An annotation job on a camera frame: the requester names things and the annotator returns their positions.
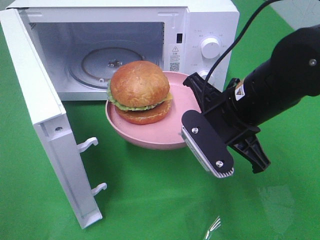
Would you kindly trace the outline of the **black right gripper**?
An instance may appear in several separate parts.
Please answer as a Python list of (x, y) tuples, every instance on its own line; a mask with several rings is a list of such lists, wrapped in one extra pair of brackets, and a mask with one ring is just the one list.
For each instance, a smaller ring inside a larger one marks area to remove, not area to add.
[(220, 92), (197, 72), (182, 84), (192, 90), (201, 112), (222, 141), (251, 163), (254, 174), (264, 172), (271, 161), (256, 136), (260, 132), (261, 98), (252, 84), (239, 82)]

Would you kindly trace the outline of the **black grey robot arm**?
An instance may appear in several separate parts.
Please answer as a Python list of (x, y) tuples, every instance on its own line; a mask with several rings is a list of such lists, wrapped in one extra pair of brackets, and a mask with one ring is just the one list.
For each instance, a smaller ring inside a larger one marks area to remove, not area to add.
[(320, 27), (300, 28), (284, 37), (270, 59), (245, 79), (233, 78), (225, 91), (197, 73), (183, 84), (191, 88), (200, 111), (182, 115), (181, 135), (202, 167), (217, 178), (233, 175), (232, 148), (254, 173), (263, 172), (270, 160), (257, 138), (260, 124), (320, 93)]

